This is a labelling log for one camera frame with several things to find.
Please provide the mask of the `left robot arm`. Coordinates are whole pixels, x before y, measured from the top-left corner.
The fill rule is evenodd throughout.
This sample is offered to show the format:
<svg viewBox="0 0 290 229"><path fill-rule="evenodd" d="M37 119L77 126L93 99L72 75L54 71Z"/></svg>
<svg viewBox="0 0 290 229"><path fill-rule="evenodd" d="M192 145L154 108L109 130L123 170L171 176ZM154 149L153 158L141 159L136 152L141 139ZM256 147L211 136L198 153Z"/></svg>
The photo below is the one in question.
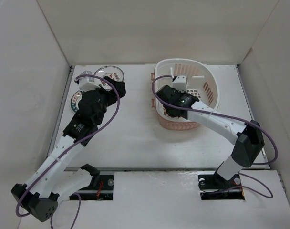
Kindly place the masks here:
<svg viewBox="0 0 290 229"><path fill-rule="evenodd" d="M125 82L113 80L108 76L93 76L84 74L75 78L82 91L78 102L78 110L65 127L63 134L54 150L46 158L40 168L24 184L15 184L11 190L17 201L16 215L23 217L19 208L27 211L40 222L52 218L58 205L69 200L77 190L87 187L94 189L99 184L100 172L95 167L86 164L70 180L59 184L57 180L93 136L106 128L115 118L112 116L102 124L107 107L120 104L125 96Z"/></svg>

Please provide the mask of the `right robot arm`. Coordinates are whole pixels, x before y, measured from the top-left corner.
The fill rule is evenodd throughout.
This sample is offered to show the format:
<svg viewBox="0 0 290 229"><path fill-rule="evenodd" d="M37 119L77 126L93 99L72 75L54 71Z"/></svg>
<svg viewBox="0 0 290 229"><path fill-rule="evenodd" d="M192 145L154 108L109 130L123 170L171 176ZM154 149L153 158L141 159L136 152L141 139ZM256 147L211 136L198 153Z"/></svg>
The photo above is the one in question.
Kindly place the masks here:
<svg viewBox="0 0 290 229"><path fill-rule="evenodd" d="M231 155L219 166L213 176L214 185L223 188L230 183L236 173L251 167L264 147L262 132L255 121L238 121L232 118L213 115L213 109L188 93L182 93L166 85L156 92L162 100L168 116L184 118L199 123L234 145Z"/></svg>

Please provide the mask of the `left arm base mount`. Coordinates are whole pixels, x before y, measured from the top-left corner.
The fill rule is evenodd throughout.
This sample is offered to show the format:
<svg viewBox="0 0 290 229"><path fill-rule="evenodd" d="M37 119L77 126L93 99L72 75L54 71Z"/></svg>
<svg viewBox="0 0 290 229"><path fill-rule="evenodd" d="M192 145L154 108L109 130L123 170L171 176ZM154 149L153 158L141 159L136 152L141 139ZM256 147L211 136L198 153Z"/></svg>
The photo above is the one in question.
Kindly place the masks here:
<svg viewBox="0 0 290 229"><path fill-rule="evenodd" d="M91 181L85 187L79 189L81 200L109 201L113 200L114 193L114 172L100 171L97 168L86 164L81 167L83 172L91 175Z"/></svg>

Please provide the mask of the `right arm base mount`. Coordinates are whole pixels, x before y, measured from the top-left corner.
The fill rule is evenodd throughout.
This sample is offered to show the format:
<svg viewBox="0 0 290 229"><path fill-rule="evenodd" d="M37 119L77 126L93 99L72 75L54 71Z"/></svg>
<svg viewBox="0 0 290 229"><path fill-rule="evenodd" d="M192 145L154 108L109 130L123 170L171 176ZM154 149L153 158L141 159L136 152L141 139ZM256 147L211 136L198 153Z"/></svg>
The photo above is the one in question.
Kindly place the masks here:
<svg viewBox="0 0 290 229"><path fill-rule="evenodd" d="M198 188L201 200L245 200L238 173L230 180L222 178L217 171L198 173Z"/></svg>

